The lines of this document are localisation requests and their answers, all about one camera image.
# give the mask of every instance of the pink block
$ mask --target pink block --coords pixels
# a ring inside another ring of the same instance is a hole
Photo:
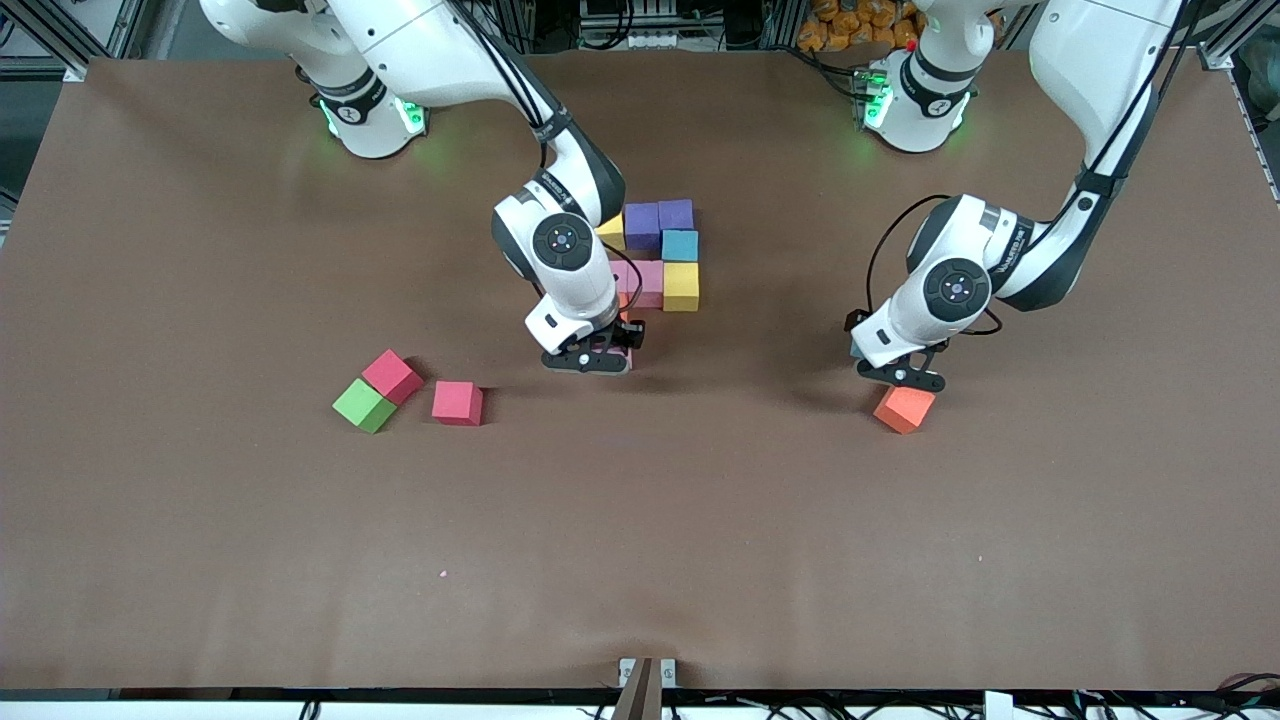
[[[480,425],[484,392],[475,383],[440,380],[435,383],[431,416],[443,425]]]
[[[618,292],[635,292],[636,274],[626,260],[609,260],[609,269],[613,270],[613,277],[618,282]]]
[[[644,288],[632,307],[662,307],[662,260],[636,260],[636,268],[640,269]]]
[[[379,355],[361,375],[379,395],[396,405],[402,405],[424,384],[422,378],[390,350]]]

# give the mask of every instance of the teal cube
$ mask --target teal cube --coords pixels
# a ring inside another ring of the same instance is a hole
[[[387,400],[362,379],[356,379],[338,400],[333,409],[366,433],[376,433],[378,428],[396,411],[396,404]]]
[[[662,259],[666,263],[696,263],[698,231],[662,231]]]

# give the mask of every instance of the foam block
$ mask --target foam block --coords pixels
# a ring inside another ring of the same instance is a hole
[[[658,250],[662,246],[657,202],[628,204],[622,209],[622,218],[628,250]]]
[[[934,395],[910,387],[890,387],[876,407],[876,418],[899,433],[919,429],[933,405]]]
[[[658,202],[658,227],[664,231],[694,229],[694,201],[663,200]]]
[[[668,313],[698,310],[701,288],[698,263],[663,263],[662,309]]]
[[[698,231],[662,231],[663,263],[696,263]]]
[[[352,425],[366,433],[376,433],[396,411],[396,404],[378,395],[378,391],[369,383],[357,378],[338,396],[338,400],[333,401],[333,409],[349,420]]]
[[[626,250],[627,238],[622,231],[622,215],[616,215],[612,220],[595,228],[595,234],[600,236],[604,245],[614,250]]]
[[[483,407],[484,392],[475,383],[435,383],[431,416],[440,424],[479,427]]]
[[[392,350],[379,355],[361,377],[396,405],[403,405],[424,384],[422,378]]]
[[[613,270],[613,279],[618,283],[618,293],[632,293],[636,291],[636,273],[626,260],[611,260],[609,269]]]
[[[636,260],[636,268],[640,270],[640,279],[644,281],[643,287],[636,284],[631,291],[640,288],[640,295],[636,297],[636,304],[632,309],[641,307],[662,307],[662,288],[663,288],[663,270],[662,260]]]

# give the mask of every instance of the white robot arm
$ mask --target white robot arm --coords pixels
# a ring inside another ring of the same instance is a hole
[[[618,320],[617,286],[594,228],[622,211],[617,167],[520,55],[452,0],[201,0],[223,35],[289,54],[338,137],[361,156],[404,146],[401,109],[502,100],[521,110],[550,167],[494,209],[503,256],[541,300],[525,325],[554,370],[622,374],[644,323]]]
[[[867,129],[906,152],[927,152],[960,127],[973,78],[995,45],[987,13],[1015,0],[918,0],[929,22],[914,50],[895,50],[869,65],[883,82],[855,90],[873,96],[854,105]]]
[[[1160,101],[1151,81],[1179,14],[1178,0],[1048,1],[1032,38],[1032,72],[1085,145],[1065,205],[1051,223],[970,195],[937,205],[908,250],[906,282],[874,313],[846,320],[860,374],[937,392],[941,375],[911,366],[911,354],[932,357],[992,297],[1025,311],[1071,291],[1151,127]]]

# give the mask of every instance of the red cube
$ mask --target red cube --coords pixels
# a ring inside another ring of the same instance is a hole
[[[890,387],[876,407],[876,418],[902,434],[910,433],[919,429],[934,397],[923,389]]]
[[[444,425],[480,425],[484,392],[475,383],[440,380],[435,383],[431,416]]]
[[[403,405],[424,384],[422,378],[392,350],[379,355],[372,365],[365,368],[362,375],[379,395],[397,406]]]

